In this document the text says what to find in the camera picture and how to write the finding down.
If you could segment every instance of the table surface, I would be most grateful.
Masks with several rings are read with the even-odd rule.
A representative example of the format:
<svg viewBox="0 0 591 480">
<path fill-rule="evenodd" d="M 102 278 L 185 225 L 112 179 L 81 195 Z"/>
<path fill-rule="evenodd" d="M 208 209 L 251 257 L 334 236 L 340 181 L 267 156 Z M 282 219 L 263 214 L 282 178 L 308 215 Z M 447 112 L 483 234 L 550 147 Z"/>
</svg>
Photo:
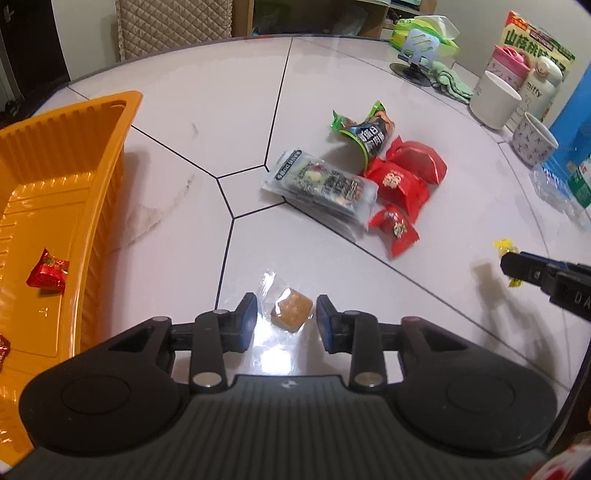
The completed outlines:
<svg viewBox="0 0 591 480">
<path fill-rule="evenodd" d="M 122 90 L 144 100 L 125 142 L 103 278 L 102 336 L 167 315 L 191 322 L 233 310 L 266 270 L 340 311 L 381 322 L 421 316 L 543 373 L 566 398 L 591 338 L 586 322 L 538 288 L 509 289 L 492 243 L 591 263 L 590 235 L 540 200 L 508 131 L 482 126 L 467 106 L 396 77 L 385 42 L 337 37 L 225 41 L 148 57 L 58 91 L 41 111 Z M 456 67 L 466 83 L 477 78 Z M 361 120 L 380 100 L 395 134 L 421 141 L 448 173 L 415 224 L 420 241 L 395 260 L 375 232 L 344 228 L 261 190 L 267 167 L 301 148 L 344 168 L 358 147 L 334 134 L 332 110 Z M 259 321 L 244 355 L 225 354 L 229 376 L 332 374 L 313 322 L 291 334 Z M 401 379 L 386 354 L 390 382 Z M 187 381 L 188 356 L 173 375 Z"/>
</svg>

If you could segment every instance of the snack package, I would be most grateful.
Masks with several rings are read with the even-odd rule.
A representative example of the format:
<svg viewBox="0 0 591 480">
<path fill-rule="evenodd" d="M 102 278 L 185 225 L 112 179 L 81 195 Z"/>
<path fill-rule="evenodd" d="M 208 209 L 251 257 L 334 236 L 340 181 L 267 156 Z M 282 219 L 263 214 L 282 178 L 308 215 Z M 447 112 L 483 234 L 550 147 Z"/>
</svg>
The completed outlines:
<svg viewBox="0 0 591 480">
<path fill-rule="evenodd" d="M 515 12 L 509 12 L 500 45 L 509 45 L 525 54 L 525 60 L 534 67 L 538 58 L 549 57 L 566 78 L 574 63 L 574 55 L 558 43 L 548 32 L 529 23 Z"/>
<path fill-rule="evenodd" d="M 421 142 L 403 142 L 400 137 L 390 145 L 386 160 L 435 185 L 439 185 L 447 173 L 447 165 L 435 150 Z"/>
<path fill-rule="evenodd" d="M 582 208 L 591 205 L 591 156 L 583 160 L 569 179 L 569 189 Z"/>
<path fill-rule="evenodd" d="M 496 242 L 492 243 L 499 252 L 499 258 L 502 258 L 507 252 L 513 252 L 515 254 L 519 253 L 517 247 L 513 245 L 513 240 L 510 238 L 505 238 L 503 240 L 497 240 Z M 519 280 L 518 278 L 511 278 L 509 280 L 509 288 L 517 288 L 521 287 L 523 284 L 523 280 Z"/>
<path fill-rule="evenodd" d="M 69 265 L 70 262 L 52 256 L 45 248 L 39 262 L 31 270 L 27 285 L 45 290 L 56 290 L 63 294 Z"/>
<path fill-rule="evenodd" d="M 333 215 L 367 227 L 378 186 L 344 172 L 302 150 L 283 153 L 263 188 L 288 198 L 321 206 Z"/>
<path fill-rule="evenodd" d="M 0 372 L 2 371 L 2 365 L 4 364 L 4 359 L 10 353 L 10 342 L 4 335 L 0 335 Z"/>
<path fill-rule="evenodd" d="M 388 205 L 376 213 L 369 221 L 369 226 L 377 227 L 388 235 L 393 234 L 394 239 L 390 247 L 392 257 L 397 257 L 419 240 L 413 225 L 394 205 Z"/>
<path fill-rule="evenodd" d="M 257 296 L 262 317 L 288 332 L 297 332 L 312 317 L 313 302 L 286 285 L 275 272 L 265 272 Z"/>
<path fill-rule="evenodd" d="M 427 184 L 402 167 L 381 158 L 372 160 L 366 179 L 378 184 L 378 198 L 404 208 L 412 223 L 429 198 Z"/>
<path fill-rule="evenodd" d="M 394 122 L 388 118 L 382 103 L 375 102 L 368 117 L 360 124 L 333 110 L 333 122 L 330 127 L 351 137 L 359 144 L 365 157 L 365 169 L 367 169 L 369 160 L 378 156 L 382 145 L 394 130 Z"/>
</svg>

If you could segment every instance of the white wall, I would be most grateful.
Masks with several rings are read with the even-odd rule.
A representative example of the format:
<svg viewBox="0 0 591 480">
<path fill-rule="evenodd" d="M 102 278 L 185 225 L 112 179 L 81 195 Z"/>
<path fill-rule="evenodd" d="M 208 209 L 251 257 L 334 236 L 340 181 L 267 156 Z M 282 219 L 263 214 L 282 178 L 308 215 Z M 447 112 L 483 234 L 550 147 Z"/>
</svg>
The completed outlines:
<svg viewBox="0 0 591 480">
<path fill-rule="evenodd" d="M 575 0 L 439 0 L 436 13 L 447 16 L 460 31 L 460 65 L 478 76 L 483 73 L 510 10 L 548 31 L 576 56 L 545 122 L 551 123 L 591 60 L 591 15 Z"/>
<path fill-rule="evenodd" d="M 119 60 L 115 0 L 51 0 L 72 80 Z"/>
</svg>

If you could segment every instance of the green towel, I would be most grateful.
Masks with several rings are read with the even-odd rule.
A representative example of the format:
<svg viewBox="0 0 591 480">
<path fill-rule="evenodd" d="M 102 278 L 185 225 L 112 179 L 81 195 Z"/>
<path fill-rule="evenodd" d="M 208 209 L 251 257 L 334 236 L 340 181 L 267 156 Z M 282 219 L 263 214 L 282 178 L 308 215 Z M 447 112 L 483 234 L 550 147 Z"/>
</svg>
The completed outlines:
<svg viewBox="0 0 591 480">
<path fill-rule="evenodd" d="M 474 92 L 466 85 L 460 76 L 452 69 L 447 68 L 440 61 L 431 64 L 431 70 L 427 74 L 431 85 L 441 89 L 443 93 L 457 100 L 468 104 Z"/>
</svg>

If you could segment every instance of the white bottle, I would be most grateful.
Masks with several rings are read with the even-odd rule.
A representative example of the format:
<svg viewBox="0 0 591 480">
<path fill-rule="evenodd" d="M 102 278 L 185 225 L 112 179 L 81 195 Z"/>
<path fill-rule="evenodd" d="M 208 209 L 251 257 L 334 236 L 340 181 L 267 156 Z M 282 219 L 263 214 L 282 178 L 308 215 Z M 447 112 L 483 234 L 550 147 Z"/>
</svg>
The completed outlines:
<svg viewBox="0 0 591 480">
<path fill-rule="evenodd" d="M 507 127 L 512 132 L 515 131 L 526 112 L 536 118 L 541 118 L 552 100 L 555 87 L 548 80 L 551 71 L 549 63 L 551 62 L 552 60 L 546 57 L 540 58 L 519 89 L 521 103 L 507 122 Z"/>
</svg>

